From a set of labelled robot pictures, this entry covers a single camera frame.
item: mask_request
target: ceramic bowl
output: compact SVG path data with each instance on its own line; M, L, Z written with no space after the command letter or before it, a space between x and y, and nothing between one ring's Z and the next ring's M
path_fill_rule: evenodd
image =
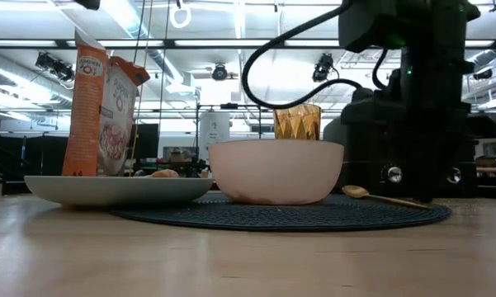
M237 202L305 205L325 198L341 172L344 147L302 139L244 140L209 147L216 184Z

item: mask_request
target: amber drinking glass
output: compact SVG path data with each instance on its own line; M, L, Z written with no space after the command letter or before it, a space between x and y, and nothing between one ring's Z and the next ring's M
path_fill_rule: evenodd
M276 139L320 140L321 107L301 105L273 111Z

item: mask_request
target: table surface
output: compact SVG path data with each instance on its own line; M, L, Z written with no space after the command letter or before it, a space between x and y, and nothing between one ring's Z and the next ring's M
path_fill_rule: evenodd
M496 297L496 200L437 202L454 214L429 226L252 233L5 198L0 297Z

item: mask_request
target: black placemat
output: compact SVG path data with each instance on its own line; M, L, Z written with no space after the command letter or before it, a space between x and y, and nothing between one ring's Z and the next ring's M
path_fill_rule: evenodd
M264 206L235 204L222 194L207 194L185 205L157 209L113 209L127 219L206 229L239 231L333 232L393 229L432 224L451 210L413 209L374 200L332 195L314 205Z

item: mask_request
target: cardboard box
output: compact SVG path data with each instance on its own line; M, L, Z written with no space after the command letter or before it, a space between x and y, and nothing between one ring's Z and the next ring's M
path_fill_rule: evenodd
M91 37L75 31L75 88L64 176L119 175L126 160L138 86L144 68L110 57Z

